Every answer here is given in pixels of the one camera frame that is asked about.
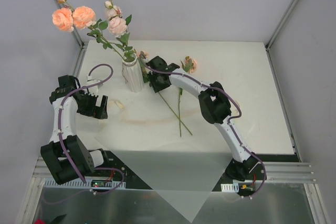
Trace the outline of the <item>pale pink rose stem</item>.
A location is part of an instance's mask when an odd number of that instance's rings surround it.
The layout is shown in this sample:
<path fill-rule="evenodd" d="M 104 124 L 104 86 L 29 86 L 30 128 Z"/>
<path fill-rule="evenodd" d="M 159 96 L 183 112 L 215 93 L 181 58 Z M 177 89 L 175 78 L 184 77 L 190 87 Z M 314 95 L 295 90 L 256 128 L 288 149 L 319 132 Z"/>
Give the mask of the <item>pale pink rose stem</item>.
<path fill-rule="evenodd" d="M 129 46 L 129 24 L 132 20 L 132 15 L 123 17 L 121 8 L 113 3 L 113 0 L 107 0 L 105 5 L 105 16 L 108 21 L 107 30 L 114 35 L 117 42 L 112 44 L 119 48 L 122 52 L 122 59 L 125 62 L 133 62 L 135 60 L 135 51 L 132 46 Z"/>

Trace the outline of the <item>peach rose stem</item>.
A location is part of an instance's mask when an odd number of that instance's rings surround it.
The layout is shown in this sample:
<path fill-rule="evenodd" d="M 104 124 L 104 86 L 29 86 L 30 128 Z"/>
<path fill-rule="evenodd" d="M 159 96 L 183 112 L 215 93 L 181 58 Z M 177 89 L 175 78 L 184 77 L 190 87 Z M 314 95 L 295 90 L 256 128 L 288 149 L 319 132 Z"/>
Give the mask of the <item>peach rose stem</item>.
<path fill-rule="evenodd" d="M 150 80 L 150 76 L 152 76 L 153 74 L 149 74 L 146 70 L 145 70 L 145 65 L 149 62 L 148 61 L 148 54 L 144 51 L 140 51 L 137 53 L 137 57 L 141 58 L 142 62 L 140 63 L 141 65 L 141 71 L 142 71 L 142 75 L 143 75 L 143 80 L 145 83 L 149 83 L 150 87 L 154 87 L 151 80 Z M 187 71 L 188 73 L 192 73 L 196 70 L 196 62 L 190 58 L 189 56 L 185 57 L 185 60 L 181 62 L 182 64 L 182 69 L 184 71 Z M 178 118 L 179 120 L 179 131 L 180 131 L 180 136 L 182 136 L 182 126 L 184 126 L 187 131 L 190 133 L 190 135 L 193 135 L 192 132 L 189 130 L 189 128 L 184 124 L 184 122 L 181 120 L 181 97 L 183 95 L 183 89 L 179 88 L 179 95 L 178 95 L 178 114 L 175 113 L 175 111 L 171 108 L 171 106 L 168 104 L 168 102 L 164 99 L 164 97 L 160 94 L 160 92 L 158 91 L 157 93 L 159 94 L 159 96 L 162 98 L 162 100 L 165 102 L 165 104 L 169 107 L 169 109 L 171 110 L 171 112 Z"/>
<path fill-rule="evenodd" d="M 87 6 L 72 7 L 73 23 L 78 30 L 88 29 L 88 36 L 96 39 L 96 42 L 102 44 L 104 49 L 110 48 L 115 51 L 120 57 L 122 52 L 112 43 L 117 42 L 114 35 L 108 32 L 107 18 L 105 20 L 98 19 L 94 10 Z"/>

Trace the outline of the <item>white wrapping paper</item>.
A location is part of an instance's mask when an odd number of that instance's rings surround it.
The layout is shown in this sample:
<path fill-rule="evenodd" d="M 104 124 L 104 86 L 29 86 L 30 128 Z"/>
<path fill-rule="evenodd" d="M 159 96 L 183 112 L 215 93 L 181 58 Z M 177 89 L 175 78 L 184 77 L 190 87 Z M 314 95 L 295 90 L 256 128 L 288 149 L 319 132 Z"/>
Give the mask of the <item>white wrapping paper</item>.
<path fill-rule="evenodd" d="M 162 95 L 176 112 L 177 96 Z M 120 101 L 128 117 L 162 119 L 174 116 L 157 94 L 140 93 L 134 100 Z M 109 114 L 98 141 L 134 171 L 147 185 L 193 221 L 232 159 L 231 151 L 218 129 L 207 123 L 198 101 L 183 95 L 181 116 L 193 135 L 178 121 L 134 125 Z"/>

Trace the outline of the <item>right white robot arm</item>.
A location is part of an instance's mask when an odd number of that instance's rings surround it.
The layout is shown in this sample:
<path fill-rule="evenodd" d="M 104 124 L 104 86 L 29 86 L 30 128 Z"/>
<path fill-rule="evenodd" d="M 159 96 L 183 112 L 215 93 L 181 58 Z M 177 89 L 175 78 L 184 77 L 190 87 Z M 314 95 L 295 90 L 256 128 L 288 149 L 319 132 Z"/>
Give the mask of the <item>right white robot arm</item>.
<path fill-rule="evenodd" d="M 240 160 L 239 142 L 229 123 L 231 102 L 219 82 L 206 84 L 193 78 L 190 74 L 196 65 L 190 57 L 178 66 L 175 63 L 168 65 L 156 56 L 145 63 L 145 67 L 150 71 L 148 80 L 155 93 L 173 85 L 196 97 L 204 120 L 215 125 L 229 146 L 233 159 Z"/>

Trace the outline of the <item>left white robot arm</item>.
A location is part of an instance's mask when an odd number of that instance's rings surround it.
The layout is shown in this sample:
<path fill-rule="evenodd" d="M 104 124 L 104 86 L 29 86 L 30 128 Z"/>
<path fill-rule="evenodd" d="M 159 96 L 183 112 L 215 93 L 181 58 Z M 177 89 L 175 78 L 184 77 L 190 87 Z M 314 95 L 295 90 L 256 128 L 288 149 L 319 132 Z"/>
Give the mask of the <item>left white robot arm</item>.
<path fill-rule="evenodd" d="M 99 176 L 110 173 L 111 164 L 106 151 L 89 151 L 76 131 L 76 115 L 104 120 L 108 118 L 108 96 L 103 95 L 97 105 L 98 95 L 87 88 L 80 90 L 78 78 L 70 75 L 58 78 L 59 87 L 53 91 L 49 101 L 54 109 L 54 126 L 47 145 L 40 154 L 53 179 L 59 185 L 74 179 L 84 179 L 96 172 Z"/>

